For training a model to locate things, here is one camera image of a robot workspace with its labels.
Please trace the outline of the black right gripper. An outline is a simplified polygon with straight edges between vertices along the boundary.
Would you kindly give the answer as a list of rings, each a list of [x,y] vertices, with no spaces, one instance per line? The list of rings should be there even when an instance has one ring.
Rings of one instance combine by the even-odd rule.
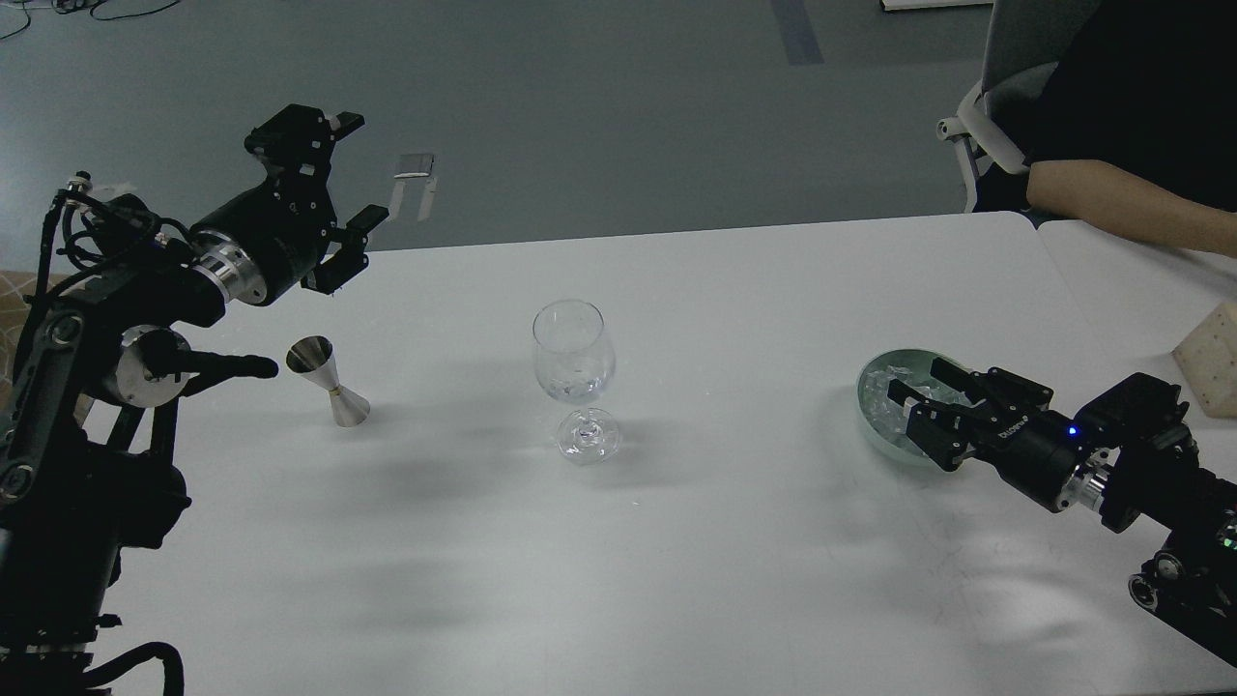
[[[1048,512],[1098,511],[1108,493],[1108,448],[1086,424],[1047,410],[1054,391],[1004,368],[975,371],[936,359],[931,380],[892,380],[884,396],[905,415],[905,436],[936,467],[991,464],[1013,490]],[[992,415],[992,405],[1009,407]]]

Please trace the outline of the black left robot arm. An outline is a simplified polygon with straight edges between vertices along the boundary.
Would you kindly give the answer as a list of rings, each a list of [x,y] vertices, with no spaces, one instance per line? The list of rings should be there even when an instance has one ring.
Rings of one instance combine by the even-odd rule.
[[[367,266],[377,204],[345,224],[329,194],[336,143],[357,112],[285,106],[244,145],[263,180],[192,225],[129,193],[101,202],[80,171],[45,213],[28,314],[2,409],[2,692],[106,695],[160,661],[186,691],[181,653],[150,642],[93,664],[124,549],[160,549],[190,506],[174,466],[181,402],[273,360],[194,351],[231,303],[272,305],[293,286],[334,294]]]

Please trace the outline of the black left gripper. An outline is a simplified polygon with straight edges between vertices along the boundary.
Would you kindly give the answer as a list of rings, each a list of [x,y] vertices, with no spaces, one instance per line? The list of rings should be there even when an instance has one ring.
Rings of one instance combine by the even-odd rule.
[[[189,227],[197,269],[224,300],[270,305],[298,282],[332,295],[366,268],[367,235],[388,219],[388,206],[367,204],[334,226],[327,185],[336,143],[365,124],[357,112],[289,104],[245,136],[267,177]],[[323,260],[328,242],[336,251]]]

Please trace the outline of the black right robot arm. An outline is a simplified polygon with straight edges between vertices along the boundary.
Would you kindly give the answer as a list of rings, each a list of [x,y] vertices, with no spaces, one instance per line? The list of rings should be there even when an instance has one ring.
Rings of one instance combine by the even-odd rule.
[[[929,375],[961,392],[962,404],[902,380],[892,380],[887,397],[936,467],[954,472],[978,459],[1042,508],[1095,511],[1117,534],[1141,516],[1157,520],[1166,541],[1131,574],[1131,598],[1233,664],[1236,490],[1201,466],[1179,384],[1131,375],[1064,417],[1051,410],[1047,384],[1004,368],[977,373],[936,359]]]

